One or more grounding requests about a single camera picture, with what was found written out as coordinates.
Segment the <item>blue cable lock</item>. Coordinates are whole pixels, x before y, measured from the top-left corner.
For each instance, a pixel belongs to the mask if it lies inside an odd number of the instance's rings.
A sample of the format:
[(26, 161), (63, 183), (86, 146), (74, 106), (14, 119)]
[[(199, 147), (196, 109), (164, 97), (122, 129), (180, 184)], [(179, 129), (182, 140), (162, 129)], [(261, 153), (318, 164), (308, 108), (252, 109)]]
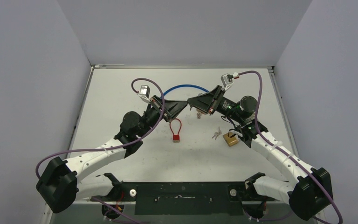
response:
[(173, 87), (169, 88), (168, 90), (166, 90), (165, 92), (163, 92), (163, 95), (166, 96), (168, 93), (172, 92), (173, 90), (179, 89), (179, 88), (194, 88), (194, 89), (201, 90), (203, 92), (208, 92), (208, 90), (206, 88), (203, 88), (203, 87), (198, 86), (198, 85), (179, 84), (179, 85), (173, 86)]

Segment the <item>red cable padlock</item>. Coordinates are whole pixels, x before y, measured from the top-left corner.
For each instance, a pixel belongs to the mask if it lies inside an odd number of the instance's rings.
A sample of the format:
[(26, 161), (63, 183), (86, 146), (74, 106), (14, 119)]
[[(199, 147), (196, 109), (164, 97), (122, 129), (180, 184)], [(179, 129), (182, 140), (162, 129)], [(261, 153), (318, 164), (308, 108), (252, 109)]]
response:
[[(179, 122), (179, 128), (178, 128), (177, 132), (174, 132), (174, 130), (172, 128), (172, 122), (175, 121), (175, 120)], [(169, 122), (169, 128), (170, 128), (170, 131), (172, 133), (172, 141), (173, 141), (173, 143), (179, 143), (180, 142), (180, 131), (182, 129), (181, 120), (178, 119), (178, 118), (173, 119), (172, 121)]]

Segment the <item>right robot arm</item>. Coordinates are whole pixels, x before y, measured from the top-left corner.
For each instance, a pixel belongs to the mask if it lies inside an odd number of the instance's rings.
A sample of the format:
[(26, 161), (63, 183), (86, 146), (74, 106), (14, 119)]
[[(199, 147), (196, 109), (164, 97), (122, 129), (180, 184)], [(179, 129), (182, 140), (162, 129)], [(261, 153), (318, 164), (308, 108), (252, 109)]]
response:
[(261, 196), (271, 197), (290, 206), (301, 219), (314, 218), (333, 200), (330, 173), (316, 169), (286, 149), (255, 117), (257, 100), (244, 96), (234, 102), (224, 97), (224, 90), (217, 86), (211, 92), (187, 100), (191, 107), (205, 114), (220, 113), (238, 125), (233, 132), (249, 148), (262, 155), (286, 178), (280, 181), (257, 173), (245, 181), (245, 194), (250, 200)]

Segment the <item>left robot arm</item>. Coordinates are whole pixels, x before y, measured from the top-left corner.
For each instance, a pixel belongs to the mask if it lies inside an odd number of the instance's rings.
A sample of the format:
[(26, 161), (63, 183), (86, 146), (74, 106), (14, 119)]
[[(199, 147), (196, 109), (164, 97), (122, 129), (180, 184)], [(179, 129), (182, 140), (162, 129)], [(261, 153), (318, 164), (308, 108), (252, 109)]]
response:
[(78, 156), (64, 160), (57, 154), (48, 156), (46, 168), (42, 174), (38, 174), (36, 190), (53, 213), (66, 210), (78, 199), (104, 196), (109, 201), (117, 200), (121, 189), (114, 175), (99, 175), (91, 184), (83, 183), (83, 179), (137, 152), (143, 144), (142, 140), (160, 121), (173, 121), (187, 105), (184, 100), (166, 100), (153, 96), (143, 114), (127, 112), (119, 132), (105, 144), (94, 149), (78, 149)]

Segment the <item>loose silver keys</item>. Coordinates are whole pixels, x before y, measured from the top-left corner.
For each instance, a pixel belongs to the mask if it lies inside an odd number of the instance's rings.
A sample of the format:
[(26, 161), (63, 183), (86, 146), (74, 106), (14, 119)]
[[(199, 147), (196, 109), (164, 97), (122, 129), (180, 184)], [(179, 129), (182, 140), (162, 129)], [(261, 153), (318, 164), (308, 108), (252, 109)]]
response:
[(222, 135), (222, 131), (221, 131), (220, 127), (218, 127), (217, 131), (214, 132), (214, 134), (213, 134), (213, 136), (212, 136), (212, 139), (217, 140), (217, 138), (218, 138), (220, 135)]

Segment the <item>brass padlock short shackle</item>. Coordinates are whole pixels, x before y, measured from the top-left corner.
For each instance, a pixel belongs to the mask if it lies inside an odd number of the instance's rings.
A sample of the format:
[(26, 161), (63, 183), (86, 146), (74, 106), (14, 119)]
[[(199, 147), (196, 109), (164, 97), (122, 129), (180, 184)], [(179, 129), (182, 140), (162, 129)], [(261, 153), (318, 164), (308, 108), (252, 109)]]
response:
[(236, 137), (237, 134), (228, 132), (223, 135), (223, 139), (229, 147), (232, 147), (239, 143), (239, 139)]

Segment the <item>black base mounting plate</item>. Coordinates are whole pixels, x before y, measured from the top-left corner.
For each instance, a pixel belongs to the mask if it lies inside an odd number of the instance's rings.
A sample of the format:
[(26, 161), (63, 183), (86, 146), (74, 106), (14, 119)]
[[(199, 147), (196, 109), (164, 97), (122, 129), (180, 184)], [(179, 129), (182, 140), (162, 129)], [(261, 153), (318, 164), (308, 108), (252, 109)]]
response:
[(245, 189), (244, 182), (123, 182), (104, 202), (134, 202), (135, 215), (242, 215), (247, 203), (272, 201)]

